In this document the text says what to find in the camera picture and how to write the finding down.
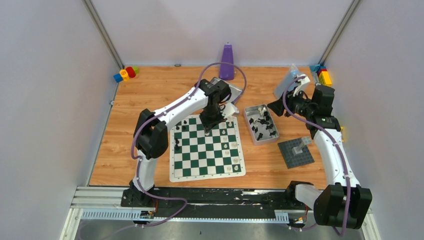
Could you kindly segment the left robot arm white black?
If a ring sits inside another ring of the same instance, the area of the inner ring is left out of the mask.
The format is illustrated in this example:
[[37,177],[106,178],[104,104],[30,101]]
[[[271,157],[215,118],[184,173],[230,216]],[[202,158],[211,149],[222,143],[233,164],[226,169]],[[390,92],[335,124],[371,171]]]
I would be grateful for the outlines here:
[[169,147],[169,131],[184,118],[201,110],[199,115],[203,129],[209,132],[230,115],[221,107],[232,96],[228,83],[220,80],[211,83],[199,80],[183,96],[160,109],[144,109],[138,117],[131,144],[132,158],[137,160],[136,172],[129,184],[129,192],[140,206],[153,201],[155,171],[158,159]]

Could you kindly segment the grey lego baseplate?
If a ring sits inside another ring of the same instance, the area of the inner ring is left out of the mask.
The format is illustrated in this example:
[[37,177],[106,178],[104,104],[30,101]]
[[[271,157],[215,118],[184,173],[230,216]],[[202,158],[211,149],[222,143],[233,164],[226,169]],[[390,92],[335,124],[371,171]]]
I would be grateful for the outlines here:
[[277,144],[288,169],[297,168],[315,162],[308,145],[312,143],[309,136],[279,142]]

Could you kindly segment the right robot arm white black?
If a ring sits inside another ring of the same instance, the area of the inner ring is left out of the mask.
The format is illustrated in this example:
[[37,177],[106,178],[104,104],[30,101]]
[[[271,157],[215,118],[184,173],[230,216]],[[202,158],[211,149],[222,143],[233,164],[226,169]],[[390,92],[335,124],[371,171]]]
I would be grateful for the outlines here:
[[303,91],[294,92],[288,91],[267,107],[279,117],[293,116],[305,123],[318,147],[327,187],[321,191],[310,182],[291,181],[286,189],[286,204],[292,209],[308,206],[320,226],[359,229],[373,196],[370,189],[361,187],[347,160],[341,126],[332,115],[335,90],[318,85],[311,98]]

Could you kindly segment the metal tin lid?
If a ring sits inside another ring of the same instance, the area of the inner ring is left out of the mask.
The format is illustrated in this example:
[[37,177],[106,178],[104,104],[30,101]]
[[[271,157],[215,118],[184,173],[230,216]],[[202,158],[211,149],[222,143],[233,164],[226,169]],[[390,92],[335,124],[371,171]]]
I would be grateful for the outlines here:
[[228,86],[231,90],[231,97],[229,98],[228,101],[233,103],[233,104],[236,104],[237,100],[239,99],[239,97],[243,93],[243,88],[238,87],[238,86],[230,83],[229,81],[223,80],[223,79],[218,78],[218,77],[213,77],[211,79],[211,83],[214,84],[214,85],[216,85],[217,83],[220,83],[220,82],[224,82],[224,83],[228,84]]

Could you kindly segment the metal tin box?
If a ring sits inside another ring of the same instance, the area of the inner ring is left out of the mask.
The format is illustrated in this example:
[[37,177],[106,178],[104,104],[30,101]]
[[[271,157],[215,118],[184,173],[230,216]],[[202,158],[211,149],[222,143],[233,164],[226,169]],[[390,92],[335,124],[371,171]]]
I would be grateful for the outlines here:
[[246,107],[243,115],[255,146],[275,143],[279,139],[276,123],[266,104]]

